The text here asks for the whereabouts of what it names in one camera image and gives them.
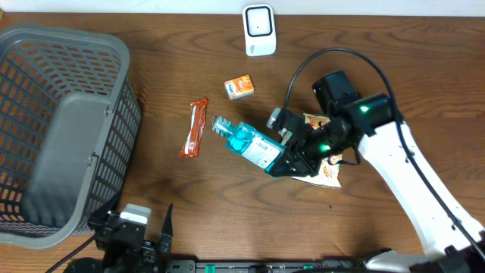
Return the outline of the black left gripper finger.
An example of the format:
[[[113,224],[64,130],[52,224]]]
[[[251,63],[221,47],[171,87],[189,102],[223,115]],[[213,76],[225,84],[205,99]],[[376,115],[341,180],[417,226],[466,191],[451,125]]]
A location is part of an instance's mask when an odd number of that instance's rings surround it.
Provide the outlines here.
[[[106,203],[104,203],[102,206],[98,207],[95,211],[93,211],[92,214],[89,216],[88,223],[103,224],[108,213],[112,209],[117,208],[117,204],[119,203],[120,196],[121,196],[121,192],[114,194]]]
[[[159,252],[160,253],[169,253],[171,251],[171,245],[173,242],[173,225],[172,225],[172,211],[173,211],[173,204],[171,203],[168,206],[167,214],[164,218],[164,223],[162,225],[161,233],[160,233],[160,240],[159,240]]]

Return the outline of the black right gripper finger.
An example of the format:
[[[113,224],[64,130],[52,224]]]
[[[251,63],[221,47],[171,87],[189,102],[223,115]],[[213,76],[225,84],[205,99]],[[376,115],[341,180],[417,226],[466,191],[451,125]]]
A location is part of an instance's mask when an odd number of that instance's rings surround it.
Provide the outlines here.
[[[303,148],[287,146],[270,168],[272,177],[314,177],[318,161]]]
[[[303,131],[303,119],[289,110],[282,111],[280,108],[275,108],[274,114],[274,129],[282,136],[280,144],[286,146],[292,140],[297,140]]]

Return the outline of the teal mouthwash bottle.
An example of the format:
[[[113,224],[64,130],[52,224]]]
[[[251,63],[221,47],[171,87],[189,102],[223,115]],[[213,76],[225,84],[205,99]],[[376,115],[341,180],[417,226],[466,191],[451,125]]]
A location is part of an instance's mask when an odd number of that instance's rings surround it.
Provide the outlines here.
[[[231,152],[264,169],[266,174],[269,174],[285,149],[251,125],[245,122],[234,125],[220,115],[213,117],[212,130],[227,140],[226,147]]]

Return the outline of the small orange box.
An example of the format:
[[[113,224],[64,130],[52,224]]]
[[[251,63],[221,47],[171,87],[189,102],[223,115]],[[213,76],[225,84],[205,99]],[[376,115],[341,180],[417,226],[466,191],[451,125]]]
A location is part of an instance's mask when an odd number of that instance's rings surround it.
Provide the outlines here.
[[[224,88],[227,91],[227,95],[230,100],[250,96],[255,91],[251,77],[248,74],[225,81]]]

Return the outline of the red snack bar wrapper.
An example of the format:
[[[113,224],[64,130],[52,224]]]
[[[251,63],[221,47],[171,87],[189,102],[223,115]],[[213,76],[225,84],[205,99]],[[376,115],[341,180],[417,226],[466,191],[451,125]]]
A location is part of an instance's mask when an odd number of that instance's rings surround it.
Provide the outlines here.
[[[190,103],[191,122],[189,134],[186,138],[180,156],[183,158],[196,158],[199,156],[199,148],[202,141],[202,134],[206,124],[208,99],[203,98]]]

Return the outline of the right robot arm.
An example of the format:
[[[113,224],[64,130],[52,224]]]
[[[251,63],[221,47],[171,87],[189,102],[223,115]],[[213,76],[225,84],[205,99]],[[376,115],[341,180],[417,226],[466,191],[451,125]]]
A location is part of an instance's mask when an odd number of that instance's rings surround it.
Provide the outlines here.
[[[418,148],[411,131],[386,94],[363,97],[343,71],[313,85],[329,121],[314,129],[277,108],[267,126],[285,149],[269,170],[273,177],[314,177],[323,160],[353,148],[384,179],[410,219],[423,255],[379,250],[358,261],[364,272],[482,272],[484,227],[447,190]]]

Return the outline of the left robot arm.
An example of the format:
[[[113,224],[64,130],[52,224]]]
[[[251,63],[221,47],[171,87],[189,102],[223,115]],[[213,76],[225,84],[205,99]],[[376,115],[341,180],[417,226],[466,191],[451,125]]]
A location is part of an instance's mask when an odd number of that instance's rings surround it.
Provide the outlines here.
[[[102,259],[80,258],[69,262],[66,272],[163,272],[160,258],[170,253],[174,231],[173,205],[169,205],[157,241],[145,239],[151,209],[127,204],[116,212],[120,194],[92,212],[88,226],[95,233],[90,242],[104,252]]]

